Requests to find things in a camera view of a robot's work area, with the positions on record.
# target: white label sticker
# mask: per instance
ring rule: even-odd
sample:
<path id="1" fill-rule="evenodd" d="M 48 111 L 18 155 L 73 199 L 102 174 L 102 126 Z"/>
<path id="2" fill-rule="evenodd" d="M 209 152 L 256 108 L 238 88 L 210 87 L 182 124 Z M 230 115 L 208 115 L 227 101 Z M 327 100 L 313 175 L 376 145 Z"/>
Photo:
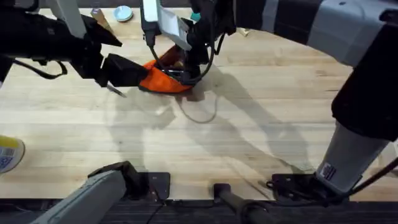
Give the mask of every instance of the white label sticker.
<path id="1" fill-rule="evenodd" d="M 0 151 L 0 156 L 13 156 L 15 149 L 2 148 Z"/>

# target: wire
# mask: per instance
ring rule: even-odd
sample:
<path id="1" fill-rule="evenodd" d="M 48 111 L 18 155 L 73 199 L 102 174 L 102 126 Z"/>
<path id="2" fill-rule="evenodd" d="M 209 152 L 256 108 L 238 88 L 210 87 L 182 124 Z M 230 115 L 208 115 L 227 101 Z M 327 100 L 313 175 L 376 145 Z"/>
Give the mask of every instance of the wire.
<path id="1" fill-rule="evenodd" d="M 159 205 L 155 211 L 150 215 L 148 221 L 146 222 L 146 224 L 149 224 L 150 221 L 152 221 L 152 219 L 155 217 L 155 215 L 164 207 L 164 206 L 170 206 L 170 207 L 177 207 L 177 208 L 187 208 L 187 209 L 210 209 L 210 208 L 214 208 L 217 206 L 217 204 L 215 204 L 213 202 L 213 204 L 209 205 L 209 206 L 186 206 L 186 205 L 178 205 L 178 204 L 168 204 L 166 205 L 165 201 L 162 201 L 162 204 Z"/>
<path id="2" fill-rule="evenodd" d="M 201 80 L 209 71 L 211 66 L 213 65 L 213 61 L 214 61 L 214 55 L 216 54 L 216 49 L 215 49 L 215 26 L 214 26 L 214 20 L 215 20 L 215 7 L 213 8 L 213 12 L 211 13 L 211 19 L 210 19 L 210 58 L 209 58 L 209 62 L 207 63 L 207 66 L 205 68 L 205 71 L 203 71 L 199 76 L 193 78 L 190 80 L 190 82 L 196 83 L 197 81 Z M 148 40 L 152 40 L 152 35 L 146 38 Z M 154 49 L 154 44 L 148 44 L 150 52 L 152 53 L 152 55 L 154 56 L 156 63 L 159 65 L 159 67 L 164 71 L 164 73 L 166 73 L 168 76 L 178 80 L 179 77 L 171 74 L 169 72 L 168 69 L 166 69 L 166 67 L 164 66 L 163 62 L 159 59 L 159 57 L 157 56 L 155 49 Z"/>
<path id="3" fill-rule="evenodd" d="M 155 209 L 155 211 L 150 215 L 150 217 L 148 218 L 148 221 L 146 222 L 146 224 L 149 224 L 150 223 L 150 221 L 155 217 L 155 215 L 163 208 L 163 206 L 164 206 L 165 204 L 164 203 L 162 203 L 161 205 L 159 205 L 156 209 Z"/>
<path id="4" fill-rule="evenodd" d="M 43 72 L 40 69 L 37 69 L 37 68 L 35 68 L 35 67 L 31 66 L 31 65 L 28 65 L 28 64 L 26 64 L 24 62 L 21 62 L 21 61 L 18 61 L 16 59 L 14 59 L 13 62 L 16 65 L 19 65 L 19 66 L 25 67 L 25 68 L 27 68 L 29 70 L 32 70 L 33 72 L 35 72 L 36 74 L 38 74 L 42 78 L 45 78 L 45 79 L 48 79 L 48 80 L 54 80 L 54 79 L 56 79 L 56 78 L 58 78 L 58 77 L 60 77 L 62 75 L 66 75 L 68 73 L 68 70 L 67 70 L 66 66 L 62 62 L 59 62 L 59 61 L 56 61 L 56 62 L 59 64 L 59 66 L 61 67 L 62 71 L 58 75 L 52 75 L 52 74 L 49 74 L 47 72 Z"/>

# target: wooden table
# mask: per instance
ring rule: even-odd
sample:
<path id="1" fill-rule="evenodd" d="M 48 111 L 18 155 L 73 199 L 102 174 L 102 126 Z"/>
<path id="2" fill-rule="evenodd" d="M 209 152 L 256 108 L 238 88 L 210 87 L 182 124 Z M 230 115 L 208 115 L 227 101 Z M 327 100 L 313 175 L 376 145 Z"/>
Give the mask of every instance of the wooden table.
<path id="1" fill-rule="evenodd" d="M 116 22 L 112 11 L 104 9 L 124 45 L 104 46 L 103 54 L 151 60 L 139 10 L 127 23 Z M 175 12 L 190 16 L 188 9 Z M 157 38 L 158 53 L 171 46 Z M 259 180 L 311 173 L 321 162 L 335 126 L 330 104 L 351 72 L 265 32 L 227 37 L 210 73 L 183 96 L 121 88 L 121 98 L 68 68 L 50 81 L 13 66 L 0 89 L 0 134 L 27 146 L 21 163 L 0 175 L 0 198 L 63 198 L 91 171 L 125 160 L 138 170 L 170 172 L 171 198 L 211 198 L 217 182 L 244 198 L 264 198 L 258 190 L 272 198 Z M 51 63 L 46 71 L 58 69 Z M 386 149 L 366 177 L 395 156 L 394 147 Z M 354 199 L 398 200 L 397 184 L 394 175 L 384 177 Z"/>

